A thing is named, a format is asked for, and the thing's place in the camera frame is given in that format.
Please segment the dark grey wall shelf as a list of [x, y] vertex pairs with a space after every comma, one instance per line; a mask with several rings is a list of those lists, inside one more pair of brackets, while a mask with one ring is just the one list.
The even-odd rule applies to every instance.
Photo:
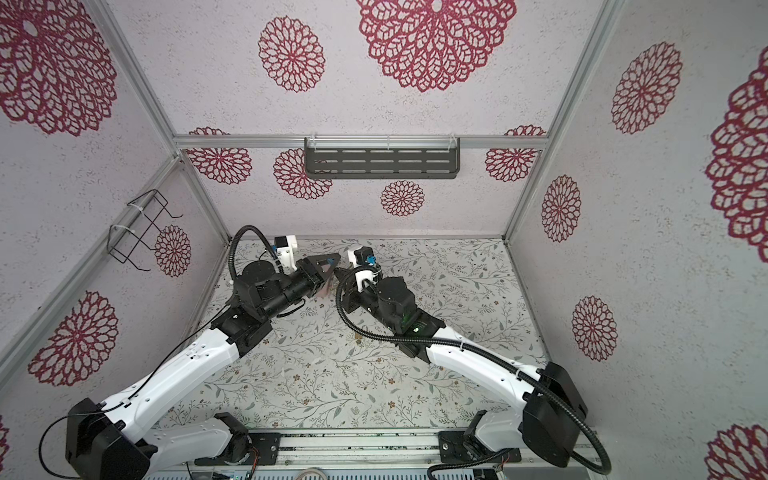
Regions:
[[304, 170], [313, 180], [452, 180], [461, 141], [304, 140]]

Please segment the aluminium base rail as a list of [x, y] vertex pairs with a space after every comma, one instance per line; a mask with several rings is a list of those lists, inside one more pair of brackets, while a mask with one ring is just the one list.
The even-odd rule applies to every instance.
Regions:
[[[237, 466], [184, 464], [167, 467], [152, 479], [425, 479], [448, 447], [434, 428], [280, 429], [273, 465], [247, 460]], [[439, 479], [600, 479], [576, 462], [551, 466], [529, 449], [520, 459], [439, 471]]]

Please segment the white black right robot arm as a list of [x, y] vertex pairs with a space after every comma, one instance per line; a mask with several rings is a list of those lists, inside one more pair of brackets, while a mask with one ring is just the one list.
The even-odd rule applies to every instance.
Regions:
[[605, 448], [586, 424], [588, 409], [563, 367], [520, 363], [477, 345], [418, 307], [401, 277], [362, 266], [336, 278], [337, 311], [355, 333], [394, 344], [406, 356], [457, 373], [506, 401], [502, 411], [476, 413], [464, 431], [440, 434], [447, 450], [442, 467], [517, 457], [526, 448], [555, 467], [575, 461], [597, 473], [610, 469]]

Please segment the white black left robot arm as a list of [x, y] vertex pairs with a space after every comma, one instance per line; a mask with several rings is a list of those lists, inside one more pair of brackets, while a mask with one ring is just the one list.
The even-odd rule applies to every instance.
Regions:
[[253, 449], [249, 430], [230, 413], [175, 429], [155, 425], [208, 377], [258, 346], [273, 319], [321, 290], [340, 260], [337, 253], [304, 257], [290, 274], [269, 261], [249, 263], [234, 277], [223, 311], [185, 349], [104, 401], [86, 398], [71, 408], [67, 463], [82, 479], [142, 479], [197, 459], [245, 461]]

